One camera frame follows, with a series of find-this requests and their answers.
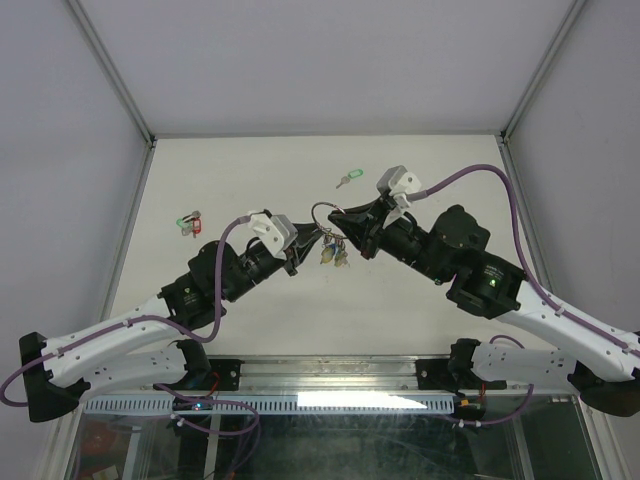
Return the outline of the right aluminium frame post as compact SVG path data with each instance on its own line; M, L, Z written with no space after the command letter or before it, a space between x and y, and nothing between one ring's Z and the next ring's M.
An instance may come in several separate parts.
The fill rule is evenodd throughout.
M536 97L543 88L546 79L551 74L555 63L560 58L565 44L569 40L581 19L585 8L589 4L590 1L587 0L573 0L570 2L562 20L553 33L542 57L530 76L522 95L517 101L514 110L501 129L500 138L504 143L507 143L510 140L533 105Z

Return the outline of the metal mounting rail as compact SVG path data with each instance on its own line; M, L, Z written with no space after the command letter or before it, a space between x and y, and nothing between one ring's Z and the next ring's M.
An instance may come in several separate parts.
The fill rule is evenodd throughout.
M447 355L210 355L211 372L190 393L293 394L299 391L440 391L454 385Z

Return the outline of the key with red tag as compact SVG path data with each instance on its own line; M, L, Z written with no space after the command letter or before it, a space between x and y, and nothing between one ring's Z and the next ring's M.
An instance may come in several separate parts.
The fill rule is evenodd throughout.
M193 218L190 221L190 228L191 228L192 237L196 238L201 233L201 229L202 229L201 219L200 218Z

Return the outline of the key with green tag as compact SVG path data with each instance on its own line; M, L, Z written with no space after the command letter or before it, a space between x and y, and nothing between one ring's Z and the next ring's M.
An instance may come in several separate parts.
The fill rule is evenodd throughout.
M339 183L336 185L336 189L339 189L342 186L349 184L351 181L357 178L360 178L363 174L364 174L364 171L362 169L355 169L355 170L349 171L346 175L341 177L341 179L339 180Z
M179 218L176 221L176 225L181 229L181 234L183 236L191 235L190 221L193 218L200 218L201 219L201 213L199 211L193 211L190 215L187 215L187 216L184 216L182 218Z

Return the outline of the aluminium frame post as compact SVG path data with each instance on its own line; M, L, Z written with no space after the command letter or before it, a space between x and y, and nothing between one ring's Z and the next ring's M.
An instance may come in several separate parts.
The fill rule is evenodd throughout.
M83 3L78 0L64 0L63 4L137 132L144 143L153 148L156 143L156 136L134 100Z
M562 20L553 33L542 57L530 76L522 95L517 101L514 110L501 129L500 138L504 143L507 143L510 140L533 105L536 97L543 88L546 79L551 74L555 63L560 58L565 44L569 40L581 19L585 8L589 4L590 1L587 0L573 0L570 2Z

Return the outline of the key with green tag left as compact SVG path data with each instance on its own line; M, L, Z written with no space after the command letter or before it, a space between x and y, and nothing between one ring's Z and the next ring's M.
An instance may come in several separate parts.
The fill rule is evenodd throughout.
M201 219L201 213L199 211L193 211L190 215L187 215L187 216L184 216L182 218L179 218L176 221L176 225L181 229L181 234L183 236L191 235L190 221L193 218L200 218Z

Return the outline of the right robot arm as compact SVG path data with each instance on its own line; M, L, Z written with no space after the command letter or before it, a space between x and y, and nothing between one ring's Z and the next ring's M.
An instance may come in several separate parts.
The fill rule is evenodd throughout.
M551 344L547 351L508 349L461 338L450 347L444 373L432 376L454 393L508 382L564 390L591 408L617 417L639 411L639 336L578 311L546 290L536 290L522 268L486 250L490 233L460 205L449 207L425 231L409 214L392 223L389 203L335 210L328 216L363 258L380 251L436 284L448 284L449 301L472 316L496 320Z

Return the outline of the silver keyring with keys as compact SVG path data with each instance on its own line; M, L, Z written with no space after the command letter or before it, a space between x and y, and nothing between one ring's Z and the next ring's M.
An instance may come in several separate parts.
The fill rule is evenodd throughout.
M317 218L316 210L319 207L331 207L340 214L345 214L345 210L338 205L326 201L319 201L312 205L310 213L317 229L322 234L322 252L320 258L321 265L333 264L336 268L349 267L348 252L346 250L346 236L334 232L331 228L325 227Z

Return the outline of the left aluminium frame post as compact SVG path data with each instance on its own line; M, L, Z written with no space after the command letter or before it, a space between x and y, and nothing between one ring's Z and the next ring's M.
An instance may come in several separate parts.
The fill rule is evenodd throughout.
M156 136L134 100L83 3L78 0L64 0L63 4L137 132L144 143L153 148L156 143Z

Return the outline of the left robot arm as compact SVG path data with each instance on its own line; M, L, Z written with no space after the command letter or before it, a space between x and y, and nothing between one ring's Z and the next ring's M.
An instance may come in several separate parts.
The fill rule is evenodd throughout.
M135 309L58 338L32 332L19 341L26 408L33 423L60 418L81 403L143 384L194 389L208 380L206 326L218 328L233 302L279 270L294 276L321 238L312 224L255 215L238 254L224 240L203 245L188 270Z

